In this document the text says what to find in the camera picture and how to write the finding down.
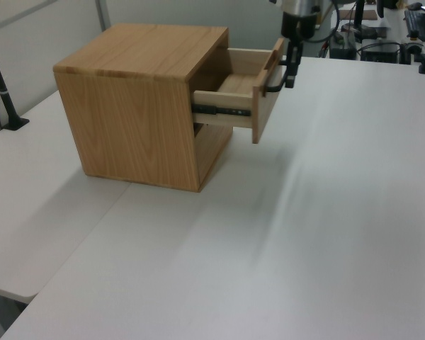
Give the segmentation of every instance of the wooden drawer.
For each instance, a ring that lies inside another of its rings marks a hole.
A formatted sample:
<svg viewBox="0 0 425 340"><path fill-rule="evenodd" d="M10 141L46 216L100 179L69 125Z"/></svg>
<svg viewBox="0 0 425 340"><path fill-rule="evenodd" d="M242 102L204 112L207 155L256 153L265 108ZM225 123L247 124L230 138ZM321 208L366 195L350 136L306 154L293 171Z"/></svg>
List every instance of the wooden drawer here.
<svg viewBox="0 0 425 340"><path fill-rule="evenodd" d="M283 39L272 51L218 47L189 81L193 122L252 129L258 143L278 93L265 87L278 84Z"/></svg>

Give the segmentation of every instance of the cabinet side panel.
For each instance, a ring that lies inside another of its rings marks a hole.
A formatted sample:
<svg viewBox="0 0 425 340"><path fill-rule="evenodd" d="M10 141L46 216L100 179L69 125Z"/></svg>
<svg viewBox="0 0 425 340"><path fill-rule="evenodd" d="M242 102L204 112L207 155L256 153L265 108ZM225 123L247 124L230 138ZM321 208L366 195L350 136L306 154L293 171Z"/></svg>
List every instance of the cabinet side panel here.
<svg viewBox="0 0 425 340"><path fill-rule="evenodd" d="M233 133L233 127L204 124L195 137L200 183L206 179L215 161Z"/></svg>
<svg viewBox="0 0 425 340"><path fill-rule="evenodd" d="M198 190L187 84L55 78L86 174Z"/></svg>

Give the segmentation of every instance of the wooden box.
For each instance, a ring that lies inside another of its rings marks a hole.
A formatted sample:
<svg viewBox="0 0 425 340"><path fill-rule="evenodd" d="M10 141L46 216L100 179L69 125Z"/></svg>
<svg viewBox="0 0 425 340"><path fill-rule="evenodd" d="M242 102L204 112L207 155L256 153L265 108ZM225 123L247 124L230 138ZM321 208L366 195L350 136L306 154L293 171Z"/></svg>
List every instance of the wooden box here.
<svg viewBox="0 0 425 340"><path fill-rule="evenodd" d="M273 51L228 42L227 28L119 24L56 64L85 174L199 191L234 126L257 143L283 40Z"/></svg>

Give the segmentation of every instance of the white tabletop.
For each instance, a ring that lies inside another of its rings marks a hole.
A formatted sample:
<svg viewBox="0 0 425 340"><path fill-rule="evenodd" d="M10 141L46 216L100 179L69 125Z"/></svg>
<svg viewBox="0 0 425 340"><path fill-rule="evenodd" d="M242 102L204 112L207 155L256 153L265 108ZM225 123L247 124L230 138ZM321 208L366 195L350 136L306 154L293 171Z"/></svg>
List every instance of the white tabletop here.
<svg viewBox="0 0 425 340"><path fill-rule="evenodd" d="M0 132L0 295L30 302L128 187L84 175L58 93Z"/></svg>
<svg viewBox="0 0 425 340"><path fill-rule="evenodd" d="M425 76L298 74L201 193L132 184L3 340L425 339Z"/></svg>

